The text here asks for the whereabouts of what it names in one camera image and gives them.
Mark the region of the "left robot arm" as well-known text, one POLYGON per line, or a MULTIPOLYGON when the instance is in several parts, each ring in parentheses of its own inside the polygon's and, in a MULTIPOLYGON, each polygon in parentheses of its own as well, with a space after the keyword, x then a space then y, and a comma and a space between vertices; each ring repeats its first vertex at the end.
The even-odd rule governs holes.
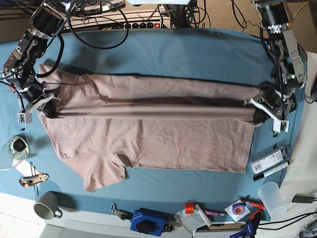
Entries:
POLYGON ((262 82, 259 85, 262 94, 245 103, 259 110, 255 120, 272 118, 273 133, 287 132, 287 116, 296 106, 294 94, 307 82, 299 44, 290 28, 293 16, 285 0, 254 0, 252 3, 260 18, 261 44, 273 64, 270 73, 273 81, 262 82))

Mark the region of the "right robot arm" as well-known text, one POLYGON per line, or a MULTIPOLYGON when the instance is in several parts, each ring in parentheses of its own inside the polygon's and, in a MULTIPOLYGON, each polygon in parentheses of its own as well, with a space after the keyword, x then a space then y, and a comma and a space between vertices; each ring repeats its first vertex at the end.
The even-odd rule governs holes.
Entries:
POLYGON ((45 81, 39 79, 48 77, 59 65, 64 50, 61 30, 67 21, 70 4, 69 0, 43 1, 30 18, 31 27, 21 37, 0 71, 1 83, 17 93, 20 106, 20 112, 17 114, 19 123, 31 123, 32 112, 35 110, 54 116, 52 100, 58 97, 46 89, 45 81), (46 73, 36 73, 36 60, 44 55, 49 42, 54 38, 60 40, 55 65, 46 73))

